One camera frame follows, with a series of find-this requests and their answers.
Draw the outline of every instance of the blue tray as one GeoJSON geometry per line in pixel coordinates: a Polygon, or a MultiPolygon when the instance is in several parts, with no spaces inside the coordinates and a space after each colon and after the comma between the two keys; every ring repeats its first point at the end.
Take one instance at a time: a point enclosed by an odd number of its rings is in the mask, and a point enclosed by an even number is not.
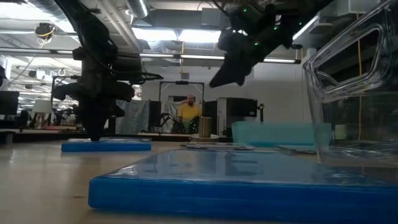
{"type": "Polygon", "coordinates": [[[278,153],[168,151],[90,182],[93,208],[299,223],[396,223],[398,186],[278,153]]]}
{"type": "Polygon", "coordinates": [[[123,141],[70,141],[63,143],[62,152],[129,152],[129,151],[150,151],[151,144],[136,140],[123,141]]]}

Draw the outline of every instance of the table surface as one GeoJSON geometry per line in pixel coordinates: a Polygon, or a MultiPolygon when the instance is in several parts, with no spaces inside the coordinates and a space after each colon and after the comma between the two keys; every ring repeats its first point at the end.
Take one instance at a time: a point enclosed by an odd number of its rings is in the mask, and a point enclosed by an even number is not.
{"type": "Polygon", "coordinates": [[[2,224],[264,223],[93,210],[87,204],[90,179],[151,154],[176,149],[180,143],[154,142],[151,152],[70,154],[61,153],[61,143],[13,144],[0,149],[2,224]]]}

